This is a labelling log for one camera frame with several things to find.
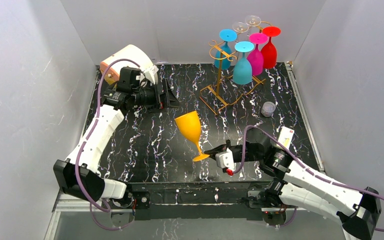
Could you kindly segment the orange wine glass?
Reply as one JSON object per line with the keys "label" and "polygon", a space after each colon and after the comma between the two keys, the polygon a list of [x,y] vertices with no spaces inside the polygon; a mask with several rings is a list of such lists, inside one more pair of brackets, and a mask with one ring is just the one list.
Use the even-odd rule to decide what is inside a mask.
{"label": "orange wine glass", "polygon": [[202,126],[197,111],[191,111],[174,119],[180,133],[190,142],[192,142],[199,155],[193,158],[193,162],[199,162],[209,158],[209,154],[203,153],[200,146],[200,138],[202,134]]}

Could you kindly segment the teal wine glass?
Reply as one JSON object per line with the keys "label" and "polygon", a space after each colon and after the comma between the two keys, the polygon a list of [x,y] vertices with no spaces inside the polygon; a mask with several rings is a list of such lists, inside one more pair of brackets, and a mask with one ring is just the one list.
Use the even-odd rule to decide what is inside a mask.
{"label": "teal wine glass", "polygon": [[242,56],[236,62],[233,69],[232,80],[237,85],[246,85],[252,81],[252,66],[246,57],[246,53],[254,49],[254,44],[250,41],[240,41],[235,44],[235,50]]}

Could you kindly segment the magenta wine glass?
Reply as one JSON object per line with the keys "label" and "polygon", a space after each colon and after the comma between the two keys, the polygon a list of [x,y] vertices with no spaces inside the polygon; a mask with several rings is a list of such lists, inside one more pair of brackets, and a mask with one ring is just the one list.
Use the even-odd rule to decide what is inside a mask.
{"label": "magenta wine glass", "polygon": [[247,60],[251,65],[253,76],[257,76],[263,72],[264,57],[259,50],[259,45],[268,41],[269,37],[263,33],[253,33],[249,36],[249,41],[254,44],[254,49],[248,54]]}

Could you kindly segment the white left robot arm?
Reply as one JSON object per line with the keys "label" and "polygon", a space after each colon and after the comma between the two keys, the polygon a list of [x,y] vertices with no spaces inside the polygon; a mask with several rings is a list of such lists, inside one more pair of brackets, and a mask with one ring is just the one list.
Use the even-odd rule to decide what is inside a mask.
{"label": "white left robot arm", "polygon": [[77,146],[55,162],[53,172],[63,193],[94,202],[124,197],[126,183],[98,176],[101,156],[113,133],[125,115],[138,107],[160,113],[180,106],[167,79],[152,83],[148,78],[139,80],[141,74],[133,67],[120,70],[120,79],[99,98],[96,114]]}

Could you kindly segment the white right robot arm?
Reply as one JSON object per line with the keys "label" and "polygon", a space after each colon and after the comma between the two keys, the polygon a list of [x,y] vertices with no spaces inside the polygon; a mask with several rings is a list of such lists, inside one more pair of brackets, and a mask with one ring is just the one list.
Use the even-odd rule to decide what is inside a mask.
{"label": "white right robot arm", "polygon": [[229,140],[205,154],[232,176],[246,162],[258,162],[259,168],[273,179],[260,192],[247,197],[250,206],[295,206],[326,217],[360,240],[373,237],[382,208],[371,187],[364,192],[336,185],[336,181],[297,161],[290,153],[294,130],[283,126],[277,141],[256,127],[246,130],[244,144]]}

